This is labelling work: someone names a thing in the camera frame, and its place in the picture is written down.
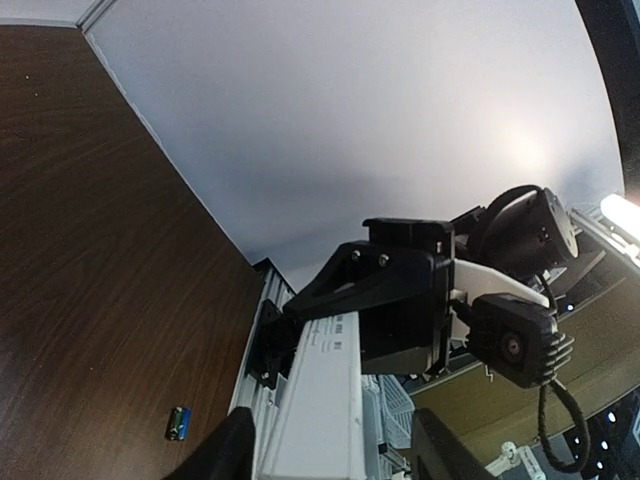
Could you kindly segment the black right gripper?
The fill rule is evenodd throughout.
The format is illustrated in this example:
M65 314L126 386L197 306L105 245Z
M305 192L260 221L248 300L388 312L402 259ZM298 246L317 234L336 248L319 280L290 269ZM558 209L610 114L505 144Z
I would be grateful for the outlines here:
M441 374L452 331L453 225L371 218L363 226L369 242L340 245L283 314L315 320L362 311L364 374Z

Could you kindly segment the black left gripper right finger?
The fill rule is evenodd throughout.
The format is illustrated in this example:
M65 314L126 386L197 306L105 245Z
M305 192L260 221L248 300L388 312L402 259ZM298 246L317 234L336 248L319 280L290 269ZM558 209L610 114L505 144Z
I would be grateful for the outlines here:
M493 476L429 409L412 417L411 475L421 480L492 479Z

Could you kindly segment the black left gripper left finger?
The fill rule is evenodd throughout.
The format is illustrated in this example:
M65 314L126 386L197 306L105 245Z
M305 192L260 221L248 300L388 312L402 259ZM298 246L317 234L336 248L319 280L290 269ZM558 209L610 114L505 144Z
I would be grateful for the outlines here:
M252 411L248 407L236 407L165 479L249 480L255 441Z

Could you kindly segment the blue AAA battery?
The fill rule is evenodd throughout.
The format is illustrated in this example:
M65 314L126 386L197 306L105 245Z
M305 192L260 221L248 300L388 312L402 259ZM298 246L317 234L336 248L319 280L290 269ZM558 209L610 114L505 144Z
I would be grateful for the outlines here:
M175 422L175 438L178 441L184 441L186 439L188 428L191 420L191 410L186 407L176 408L176 422Z

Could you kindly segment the white remote control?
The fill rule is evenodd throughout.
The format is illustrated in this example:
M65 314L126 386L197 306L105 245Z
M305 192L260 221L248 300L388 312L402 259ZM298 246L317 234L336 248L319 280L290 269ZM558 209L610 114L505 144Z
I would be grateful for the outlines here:
M305 324L256 477L366 477L357 314Z

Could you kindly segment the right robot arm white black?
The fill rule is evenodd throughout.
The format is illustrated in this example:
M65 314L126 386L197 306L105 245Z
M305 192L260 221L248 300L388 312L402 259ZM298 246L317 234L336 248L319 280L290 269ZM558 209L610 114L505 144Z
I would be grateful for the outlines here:
M437 376L454 342L522 388L552 382L573 340L533 279L578 255L549 189L514 187L452 221L371 218L283 309L293 326L354 313L366 374Z

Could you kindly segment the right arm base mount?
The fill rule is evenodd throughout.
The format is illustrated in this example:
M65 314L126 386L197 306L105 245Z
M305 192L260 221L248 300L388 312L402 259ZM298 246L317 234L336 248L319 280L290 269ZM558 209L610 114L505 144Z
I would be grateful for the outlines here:
M257 330L251 346L248 372L257 382L275 390L278 376L287 378L297 349L300 331L267 299L261 304Z

